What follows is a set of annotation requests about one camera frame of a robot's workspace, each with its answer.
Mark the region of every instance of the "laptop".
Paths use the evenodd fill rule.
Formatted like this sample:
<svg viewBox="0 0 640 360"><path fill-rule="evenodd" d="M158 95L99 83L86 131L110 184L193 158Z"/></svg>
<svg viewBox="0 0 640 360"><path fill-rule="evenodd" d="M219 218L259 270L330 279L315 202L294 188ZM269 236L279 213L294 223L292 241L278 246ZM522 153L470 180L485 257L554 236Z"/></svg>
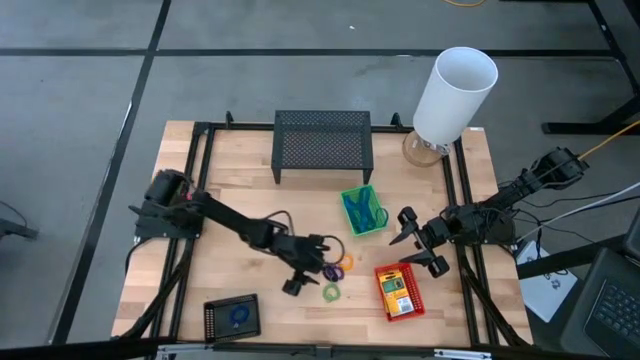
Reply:
<svg viewBox="0 0 640 360"><path fill-rule="evenodd" d="M603 353L616 358L640 354L640 209L623 242L625 256L598 252L585 290L597 289L583 331Z"/></svg>

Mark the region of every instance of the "wooden table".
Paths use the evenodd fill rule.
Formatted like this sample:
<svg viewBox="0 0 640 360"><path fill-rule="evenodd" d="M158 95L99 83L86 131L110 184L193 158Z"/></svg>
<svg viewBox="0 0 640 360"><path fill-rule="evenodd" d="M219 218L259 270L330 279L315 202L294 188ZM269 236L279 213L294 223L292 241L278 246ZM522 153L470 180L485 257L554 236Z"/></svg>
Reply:
<svg viewBox="0 0 640 360"><path fill-rule="evenodd" d="M184 168L192 127L193 122L187 121L167 123L156 171ZM375 170L371 184L391 219L386 230L356 238L351 235L339 194L362 184L359 172L285 170L282 183L276 185L270 168L272 132L218 130L207 191L249 217L288 210L298 234L332 234L341 238L347 252L353 255L355 266L338 283L342 292L338 301L326 303L322 298L322 288L327 281L321 274L315 276L321 286L304 286L300 295L293 297L281 291L285 279L292 275L291 268L277 258L249 249L235 233L207 220L195 246L179 338L203 340L204 302L257 293L262 335L241 341L469 346L460 276L455 251L450 244L435 250L444 255L451 267L441 278L433 279L425 268L412 265L426 315L396 323L387 322L384 315L373 268L396 263L416 252L409 240L387 245L400 232L395 216L401 208L410 205L416 210L419 222L424 223L448 205L441 163L426 169L410 165L402 155L403 138L404 134L373 134ZM497 186L484 131L467 129L462 139L473 198L476 201L485 199L497 191ZM200 163L201 156L200 153L196 164ZM456 193L461 199L455 161L452 163ZM113 335L128 330L156 295L167 244L166 239L157 239L134 253ZM493 300L518 334L531 342L513 259L497 246L483 246L482 249ZM473 258L470 249L468 256ZM477 299L475 305L480 335L486 341L485 323ZM161 334L168 333L172 306L173 299L170 298Z"/></svg>

